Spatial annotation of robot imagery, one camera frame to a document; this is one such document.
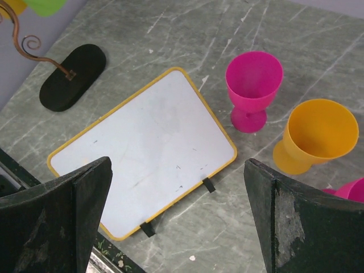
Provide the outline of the pink wine glass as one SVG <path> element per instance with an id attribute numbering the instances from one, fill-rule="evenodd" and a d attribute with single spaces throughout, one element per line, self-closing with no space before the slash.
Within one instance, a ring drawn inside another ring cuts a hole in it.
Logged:
<path id="1" fill-rule="evenodd" d="M 364 199 L 363 183 L 364 183 L 364 178 L 362 177 L 358 180 L 346 183 L 338 190 L 323 189 L 322 191 L 343 199 L 363 203 Z"/>
<path id="2" fill-rule="evenodd" d="M 266 109 L 275 99 L 283 79 L 281 62 L 264 51 L 245 52 L 229 63 L 225 81 L 233 104 L 230 119 L 238 131 L 255 133 L 265 126 Z"/>

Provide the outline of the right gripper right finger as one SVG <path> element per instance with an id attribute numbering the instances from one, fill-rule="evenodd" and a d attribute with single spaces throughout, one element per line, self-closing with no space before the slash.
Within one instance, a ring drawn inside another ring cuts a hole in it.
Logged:
<path id="1" fill-rule="evenodd" d="M 363 272 L 363 204 L 256 159 L 244 181 L 267 272 Z"/>

